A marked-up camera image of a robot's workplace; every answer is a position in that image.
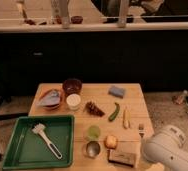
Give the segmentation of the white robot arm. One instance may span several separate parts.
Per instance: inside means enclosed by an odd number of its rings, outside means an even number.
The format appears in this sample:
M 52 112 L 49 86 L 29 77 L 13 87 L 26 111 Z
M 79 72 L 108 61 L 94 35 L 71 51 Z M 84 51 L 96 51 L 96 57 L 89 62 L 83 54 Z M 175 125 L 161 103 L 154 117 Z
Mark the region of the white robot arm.
M 182 149 L 186 136 L 173 125 L 164 126 L 142 141 L 141 154 L 150 163 L 161 163 L 172 171 L 188 171 L 188 152 Z

